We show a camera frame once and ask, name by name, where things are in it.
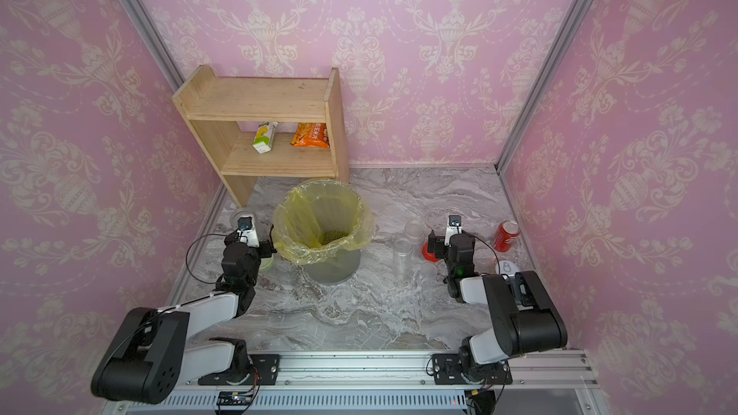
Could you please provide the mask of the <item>red jar lid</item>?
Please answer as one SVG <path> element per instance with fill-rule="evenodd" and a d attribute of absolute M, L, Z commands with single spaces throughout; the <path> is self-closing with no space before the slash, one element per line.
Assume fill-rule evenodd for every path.
<path fill-rule="evenodd" d="M 424 257 L 426 261 L 431 262 L 431 263 L 438 263 L 439 261 L 439 259 L 432 252 L 429 242 L 425 242 L 423 245 L 422 257 Z"/>

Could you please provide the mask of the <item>clear plastic jar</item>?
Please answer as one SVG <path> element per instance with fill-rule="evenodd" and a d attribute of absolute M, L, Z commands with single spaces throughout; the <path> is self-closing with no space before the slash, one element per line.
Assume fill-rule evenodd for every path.
<path fill-rule="evenodd" d="M 409 221 L 405 224 L 403 235 L 409 240 L 414 247 L 422 248 L 427 242 L 427 228 L 418 221 Z"/>

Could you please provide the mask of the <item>tall clear jar white lid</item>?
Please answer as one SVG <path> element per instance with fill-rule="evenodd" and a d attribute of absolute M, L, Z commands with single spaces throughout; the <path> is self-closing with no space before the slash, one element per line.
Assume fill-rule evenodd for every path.
<path fill-rule="evenodd" d="M 411 261 L 413 245 L 405 236 L 396 236 L 392 242 L 393 261 L 392 269 L 395 278 L 403 282 L 407 278 L 407 269 Z"/>

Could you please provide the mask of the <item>jar with green lid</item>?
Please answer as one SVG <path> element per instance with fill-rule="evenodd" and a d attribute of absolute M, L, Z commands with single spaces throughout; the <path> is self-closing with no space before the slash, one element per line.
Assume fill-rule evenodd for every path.
<path fill-rule="evenodd" d="M 249 232 L 255 229 L 256 217 L 250 209 L 237 209 L 231 215 L 231 228 L 234 231 Z"/>

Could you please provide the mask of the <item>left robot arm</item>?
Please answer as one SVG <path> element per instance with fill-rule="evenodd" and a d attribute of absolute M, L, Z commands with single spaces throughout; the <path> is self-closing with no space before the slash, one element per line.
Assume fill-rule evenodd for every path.
<path fill-rule="evenodd" d="M 92 395 L 157 405 L 189 382 L 259 388 L 276 380 L 279 360 L 251 357 L 243 339 L 214 337 L 188 346 L 192 336 L 248 311 L 261 263 L 276 252 L 270 241 L 259 240 L 252 216 L 240 217 L 224 244 L 223 273 L 213 292 L 178 305 L 128 312 L 93 373 Z"/>

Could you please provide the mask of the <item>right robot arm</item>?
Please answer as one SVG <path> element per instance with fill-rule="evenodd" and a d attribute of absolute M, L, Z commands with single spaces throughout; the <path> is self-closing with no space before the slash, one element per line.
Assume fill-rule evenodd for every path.
<path fill-rule="evenodd" d="M 491 327 L 462 340 L 455 354 L 432 356 L 439 385 L 461 382 L 509 384 L 509 361 L 562 349 L 568 330 L 554 301 L 534 271 L 480 274 L 474 265 L 478 238 L 468 232 L 429 234 L 426 252 L 443 261 L 449 295 L 460 304 L 487 307 Z"/>

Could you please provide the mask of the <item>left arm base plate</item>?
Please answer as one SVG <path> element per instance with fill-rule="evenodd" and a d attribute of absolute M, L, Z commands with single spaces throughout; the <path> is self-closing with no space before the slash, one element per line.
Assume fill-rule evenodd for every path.
<path fill-rule="evenodd" d="M 200 386 L 274 386 L 280 371 L 281 356 L 277 354 L 250 355 L 249 362 L 241 369 L 229 369 L 221 373 L 199 378 Z"/>

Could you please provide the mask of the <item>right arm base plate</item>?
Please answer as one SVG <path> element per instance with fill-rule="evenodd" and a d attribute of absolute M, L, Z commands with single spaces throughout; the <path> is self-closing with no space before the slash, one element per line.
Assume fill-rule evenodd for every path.
<path fill-rule="evenodd" d="M 436 385 L 512 384 L 510 368 L 505 361 L 478 364 L 471 357 L 460 354 L 432 355 L 426 365 L 426 372 Z"/>

